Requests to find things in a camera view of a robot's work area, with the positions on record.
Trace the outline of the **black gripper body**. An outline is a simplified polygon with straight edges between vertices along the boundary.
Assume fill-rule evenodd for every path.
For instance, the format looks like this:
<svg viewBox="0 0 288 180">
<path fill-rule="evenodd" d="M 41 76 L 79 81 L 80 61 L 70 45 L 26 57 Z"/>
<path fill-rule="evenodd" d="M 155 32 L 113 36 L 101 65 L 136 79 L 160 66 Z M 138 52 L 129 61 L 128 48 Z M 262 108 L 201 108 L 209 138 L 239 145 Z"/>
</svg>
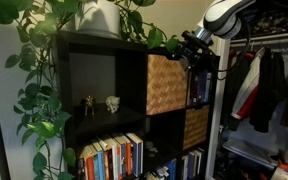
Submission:
<svg viewBox="0 0 288 180">
<path fill-rule="evenodd" d="M 196 64 L 203 56 L 211 55 L 209 46 L 193 33 L 184 31 L 185 42 L 180 44 L 179 56 L 187 59 L 190 64 Z"/>
</svg>

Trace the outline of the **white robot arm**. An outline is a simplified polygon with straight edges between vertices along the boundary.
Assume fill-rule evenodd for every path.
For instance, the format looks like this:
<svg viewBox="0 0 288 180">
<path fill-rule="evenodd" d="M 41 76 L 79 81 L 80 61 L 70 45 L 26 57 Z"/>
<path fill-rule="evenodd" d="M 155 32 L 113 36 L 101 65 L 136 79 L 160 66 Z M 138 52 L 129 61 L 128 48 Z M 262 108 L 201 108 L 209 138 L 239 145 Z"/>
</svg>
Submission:
<svg viewBox="0 0 288 180">
<path fill-rule="evenodd" d="M 195 63 L 198 50 L 207 50 L 212 44 L 211 36 L 231 39 L 242 28 L 238 13 L 252 5 L 255 0 L 214 0 L 204 12 L 192 32 L 184 31 L 185 43 L 179 44 L 175 53 Z"/>
</svg>

